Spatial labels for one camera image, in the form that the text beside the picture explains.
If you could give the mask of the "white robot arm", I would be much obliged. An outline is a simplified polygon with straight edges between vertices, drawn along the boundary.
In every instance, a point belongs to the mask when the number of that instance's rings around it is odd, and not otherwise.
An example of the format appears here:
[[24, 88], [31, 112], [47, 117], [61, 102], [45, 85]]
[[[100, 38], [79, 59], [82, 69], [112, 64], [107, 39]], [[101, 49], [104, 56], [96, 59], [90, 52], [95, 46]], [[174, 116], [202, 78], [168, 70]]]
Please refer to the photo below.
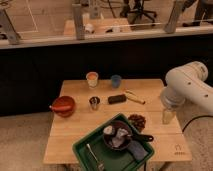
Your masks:
[[169, 70], [165, 76], [167, 86], [160, 94], [164, 106], [162, 123], [169, 124], [186, 99], [213, 113], [213, 87], [205, 80], [208, 68], [199, 61]]

